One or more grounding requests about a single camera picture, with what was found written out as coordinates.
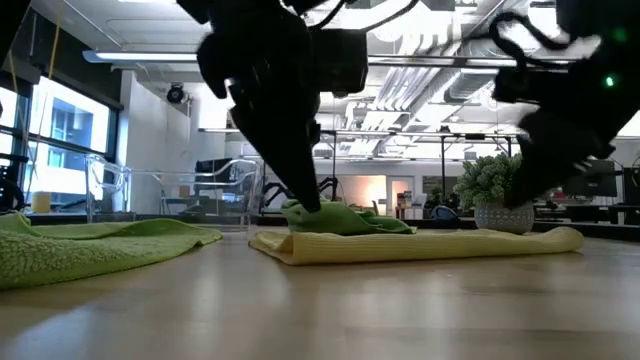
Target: fluorescent light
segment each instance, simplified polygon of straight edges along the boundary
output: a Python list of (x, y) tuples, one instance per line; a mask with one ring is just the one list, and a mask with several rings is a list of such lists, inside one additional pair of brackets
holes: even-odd
[[(87, 50), (83, 52), (85, 60), (90, 63), (197, 63), (194, 53), (154, 53), (154, 52), (98, 52)], [(567, 65), (573, 59), (544, 58), (557, 65)], [(515, 67), (513, 59), (500, 58), (456, 58), (456, 57), (415, 57), (415, 56), (387, 56), (369, 55), (369, 66), (396, 67), (445, 67), (476, 69), (496, 69), (500, 67)]]
[(498, 69), (460, 69), (463, 74), (497, 75)]
[(194, 53), (151, 53), (151, 52), (99, 52), (83, 51), (82, 55), (90, 63), (196, 63)]
[(197, 61), (196, 54), (179, 54), (179, 53), (97, 53), (96, 56), (103, 60), (111, 61), (179, 61), (179, 62), (192, 62)]
[(205, 128), (200, 128), (198, 129), (198, 131), (210, 132), (210, 133), (239, 133), (240, 132), (240, 130), (238, 129), (205, 129)]

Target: window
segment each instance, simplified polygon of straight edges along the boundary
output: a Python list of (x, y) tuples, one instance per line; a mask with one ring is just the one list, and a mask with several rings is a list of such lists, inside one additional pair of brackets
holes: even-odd
[[(13, 137), (7, 134), (0, 134), (0, 153), (11, 154), (11, 147), (13, 146)], [(0, 166), (9, 166), (10, 161), (7, 159), (0, 159)]]
[(2, 115), (0, 115), (0, 125), (15, 126), (18, 95), (13, 91), (0, 87), (0, 103), (2, 103), (3, 108)]
[(110, 109), (47, 78), (33, 87), (29, 132), (106, 152)]
[(29, 156), (23, 185), (25, 193), (29, 192), (27, 202), (36, 191), (50, 192), (53, 205), (85, 198), (85, 154), (40, 143), (35, 155), (36, 143), (33, 141), (29, 142), (29, 148), (36, 156), (36, 167), (33, 170), (33, 159)]

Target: potted plant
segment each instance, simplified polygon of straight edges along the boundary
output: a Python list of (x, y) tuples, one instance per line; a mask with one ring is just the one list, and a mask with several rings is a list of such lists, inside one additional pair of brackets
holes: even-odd
[(475, 207), (479, 229), (491, 229), (514, 234), (531, 231), (534, 221), (531, 202), (513, 210), (504, 207), (504, 195), (511, 187), (513, 175), (522, 157), (480, 157), (475, 163), (464, 162), (464, 174), (454, 187), (465, 208)]

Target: ceiling light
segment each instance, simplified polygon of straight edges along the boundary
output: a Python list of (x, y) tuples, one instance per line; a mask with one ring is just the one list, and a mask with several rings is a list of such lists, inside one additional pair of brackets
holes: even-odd
[(90, 63), (196, 63), (194, 53), (147, 53), (147, 52), (98, 52), (83, 51), (84, 59)]
[(200, 132), (210, 132), (210, 133), (239, 133), (238, 129), (209, 129), (209, 128), (200, 128), (198, 129)]
[(460, 72), (470, 75), (498, 75), (498, 69), (460, 69)]

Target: green towel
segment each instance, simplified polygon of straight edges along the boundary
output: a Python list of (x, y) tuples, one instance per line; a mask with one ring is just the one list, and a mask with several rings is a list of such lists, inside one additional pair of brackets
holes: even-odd
[(374, 233), (414, 234), (416, 228), (389, 216), (377, 216), (373, 211), (354, 211), (341, 202), (321, 202), (321, 209), (309, 213), (295, 200), (282, 205), (292, 232), (361, 235)]
[(0, 289), (44, 285), (127, 270), (220, 240), (217, 230), (175, 220), (34, 226), (0, 216)]

